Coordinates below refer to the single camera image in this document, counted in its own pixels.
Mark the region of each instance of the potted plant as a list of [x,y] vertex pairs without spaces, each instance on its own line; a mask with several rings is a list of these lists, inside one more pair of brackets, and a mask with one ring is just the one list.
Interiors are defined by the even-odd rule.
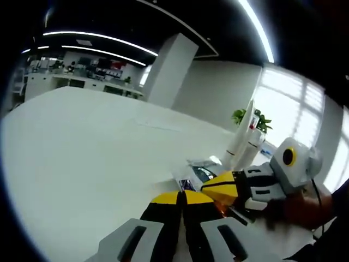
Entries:
[[124,79],[125,85],[128,86],[131,83],[131,76]]
[[[246,113],[245,109],[236,110],[232,115],[232,119],[234,120],[234,123],[237,125],[240,125],[245,113]],[[271,123],[272,120],[266,119],[264,115],[261,115],[260,110],[255,109],[255,115],[260,118],[256,127],[258,130],[260,130],[264,134],[267,134],[268,129],[273,129],[271,126],[267,125]]]

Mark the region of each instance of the window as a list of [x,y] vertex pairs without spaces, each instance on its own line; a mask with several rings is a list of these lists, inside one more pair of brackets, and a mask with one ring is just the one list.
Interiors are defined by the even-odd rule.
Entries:
[[57,58],[55,58],[55,57],[42,57],[41,61],[43,61],[43,60],[56,61]]
[[334,192],[349,178],[349,112],[344,107],[342,135],[324,185]]
[[141,78],[141,81],[140,81],[140,86],[144,86],[144,84],[146,83],[147,78],[148,78],[148,75],[149,75],[149,72],[151,71],[151,68],[152,68],[152,66],[149,65],[149,66],[147,66],[147,68],[144,70],[144,73],[143,73],[142,78]]
[[310,80],[276,67],[266,68],[254,94],[256,108],[273,129],[266,140],[279,147],[289,136],[311,147],[320,130],[324,91]]

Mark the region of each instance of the tabletop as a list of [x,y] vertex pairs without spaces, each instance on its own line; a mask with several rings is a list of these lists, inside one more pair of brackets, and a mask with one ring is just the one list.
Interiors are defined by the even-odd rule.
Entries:
[[[2,128],[5,182],[18,219],[49,261],[68,262],[86,260],[152,198],[178,190],[171,171],[186,159],[221,157],[233,136],[170,109],[73,87],[25,102]],[[254,164],[264,161],[258,155]],[[290,225],[250,226],[281,257],[312,239]]]

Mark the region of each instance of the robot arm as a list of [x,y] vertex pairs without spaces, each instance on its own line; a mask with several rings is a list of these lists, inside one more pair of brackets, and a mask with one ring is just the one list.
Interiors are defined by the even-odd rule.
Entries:
[[213,200],[198,192],[164,193],[141,219],[130,219],[99,243],[86,262],[170,262],[176,252],[183,214],[193,262],[281,262],[263,237],[234,218],[223,218]]
[[270,163],[225,172],[204,183],[201,191],[224,205],[264,210],[270,200],[284,199],[303,188],[321,166],[322,158],[315,148],[287,138]]

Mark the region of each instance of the ceiling light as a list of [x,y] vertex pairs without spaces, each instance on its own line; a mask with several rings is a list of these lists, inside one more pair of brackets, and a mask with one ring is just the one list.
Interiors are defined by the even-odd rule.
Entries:
[[158,56],[157,53],[151,51],[151,50],[148,50],[148,49],[145,49],[139,45],[135,45],[135,44],[132,44],[130,42],[127,42],[127,41],[124,41],[124,40],[121,40],[121,39],[118,39],[118,38],[114,38],[114,37],[108,37],[106,35],[102,35],[102,34],[94,34],[94,33],[86,33],[86,32],[77,32],[77,31],[57,31],[57,32],[48,32],[48,33],[44,33],[43,36],[46,36],[46,35],[53,35],[53,34],[82,34],[82,35],[90,35],[91,37],[102,37],[102,38],[106,38],[106,39],[109,39],[109,40],[114,40],[114,41],[117,41],[117,42],[120,42],[120,43],[123,43],[123,44],[127,44],[127,45],[130,45],[130,46],[133,46],[135,48],[138,48],[138,49],[141,49],[147,53],[150,53],[152,54],[153,56]]
[[91,43],[90,41],[87,41],[87,40],[77,39],[76,41],[77,41],[77,43],[80,44],[80,45],[92,46],[92,43]]
[[94,51],[94,52],[99,52],[99,53],[105,53],[105,54],[110,55],[110,56],[120,57],[120,58],[126,59],[126,60],[128,60],[128,61],[131,61],[131,62],[140,64],[141,66],[144,66],[144,67],[146,66],[146,64],[141,63],[141,62],[136,61],[136,60],[133,60],[133,59],[131,59],[131,58],[124,57],[124,56],[120,56],[120,55],[116,55],[115,53],[109,53],[109,52],[106,52],[106,51],[101,51],[101,50],[93,49],[93,48],[87,48],[87,47],[81,47],[81,46],[71,46],[71,45],[62,45],[62,47],[63,47],[63,48],[83,49],[83,50],[88,50],[88,51]]
[[238,1],[242,5],[242,7],[245,9],[245,11],[248,14],[248,16],[250,17],[252,23],[256,27],[257,32],[262,40],[262,44],[264,46],[264,49],[267,53],[269,62],[274,63],[274,57],[273,57],[272,49],[270,48],[270,45],[269,45],[268,38],[266,36],[266,33],[265,33],[260,21],[258,20],[255,12],[253,11],[252,7],[247,2],[247,0],[238,0]]

